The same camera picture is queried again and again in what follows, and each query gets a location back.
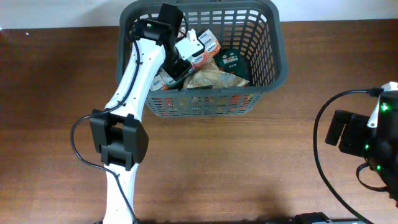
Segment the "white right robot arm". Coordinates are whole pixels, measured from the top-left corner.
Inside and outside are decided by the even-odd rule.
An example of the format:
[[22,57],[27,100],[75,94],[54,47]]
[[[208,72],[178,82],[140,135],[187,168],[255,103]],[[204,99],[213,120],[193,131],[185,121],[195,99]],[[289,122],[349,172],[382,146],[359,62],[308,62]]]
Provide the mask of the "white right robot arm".
[[397,91],[384,91],[379,94],[377,121],[368,125],[369,116],[336,110],[331,121],[325,142],[338,146],[342,153],[362,157],[368,166],[376,171],[384,187],[371,187],[369,190],[388,192],[397,200]]

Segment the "Kleenex tissue multipack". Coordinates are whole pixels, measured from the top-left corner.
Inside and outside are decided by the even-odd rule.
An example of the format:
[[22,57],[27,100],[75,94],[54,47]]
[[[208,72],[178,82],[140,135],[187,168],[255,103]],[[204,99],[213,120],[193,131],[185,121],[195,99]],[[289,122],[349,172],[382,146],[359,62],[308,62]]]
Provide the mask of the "Kleenex tissue multipack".
[[188,61],[192,67],[179,80],[174,80],[163,68],[161,68],[154,77],[150,86],[150,91],[168,90],[176,88],[193,72],[202,67],[209,58],[214,57],[221,48],[218,39],[214,33],[207,29],[197,36],[194,29],[188,31],[186,37],[176,43],[176,48],[184,62]]

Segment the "grey plastic basket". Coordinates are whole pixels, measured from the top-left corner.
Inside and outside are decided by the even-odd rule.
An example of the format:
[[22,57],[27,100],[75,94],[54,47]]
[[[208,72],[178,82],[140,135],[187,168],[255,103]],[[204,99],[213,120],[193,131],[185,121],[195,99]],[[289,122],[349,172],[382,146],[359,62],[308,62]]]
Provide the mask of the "grey plastic basket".
[[244,114],[287,78],[270,1],[136,1],[119,20],[111,116]]

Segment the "San Remo spaghetti packet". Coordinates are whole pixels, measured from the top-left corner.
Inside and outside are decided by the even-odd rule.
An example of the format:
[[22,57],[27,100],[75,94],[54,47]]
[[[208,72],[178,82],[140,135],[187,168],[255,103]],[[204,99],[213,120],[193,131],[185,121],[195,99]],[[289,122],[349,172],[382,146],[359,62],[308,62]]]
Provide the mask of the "San Remo spaghetti packet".
[[262,93],[243,95],[170,95],[149,96],[146,106],[157,116],[232,116],[250,112],[262,98]]

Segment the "green Nescafe coffee bag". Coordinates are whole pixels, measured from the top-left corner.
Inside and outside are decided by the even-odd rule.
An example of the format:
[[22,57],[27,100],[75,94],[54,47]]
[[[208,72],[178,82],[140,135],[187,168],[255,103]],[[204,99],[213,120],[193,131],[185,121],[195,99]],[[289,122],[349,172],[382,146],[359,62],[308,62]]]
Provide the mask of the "green Nescafe coffee bag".
[[236,49],[224,49],[215,55],[214,60],[221,70],[251,81],[248,65]]

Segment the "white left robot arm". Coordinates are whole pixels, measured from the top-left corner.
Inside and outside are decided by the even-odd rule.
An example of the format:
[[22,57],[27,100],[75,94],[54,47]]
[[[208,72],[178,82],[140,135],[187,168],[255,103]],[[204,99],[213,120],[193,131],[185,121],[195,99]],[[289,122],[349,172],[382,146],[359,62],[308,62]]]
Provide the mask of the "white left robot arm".
[[184,19],[177,6],[163,4],[157,19],[139,19],[132,25],[130,59],[119,86],[105,109],[94,110],[90,118],[107,178],[103,223],[139,223],[133,207],[134,184],[149,145],[142,112],[160,69],[179,80],[192,67],[176,46]]

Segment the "beige paper pouch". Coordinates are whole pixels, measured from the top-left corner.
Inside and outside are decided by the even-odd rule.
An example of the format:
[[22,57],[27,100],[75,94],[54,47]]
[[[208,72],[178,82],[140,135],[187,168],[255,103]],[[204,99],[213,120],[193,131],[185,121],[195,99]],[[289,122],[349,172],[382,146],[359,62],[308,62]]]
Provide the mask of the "beige paper pouch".
[[189,75],[184,83],[184,89],[204,89],[204,88],[229,88],[242,87],[249,84],[249,81],[220,70],[213,58],[209,58],[201,67]]

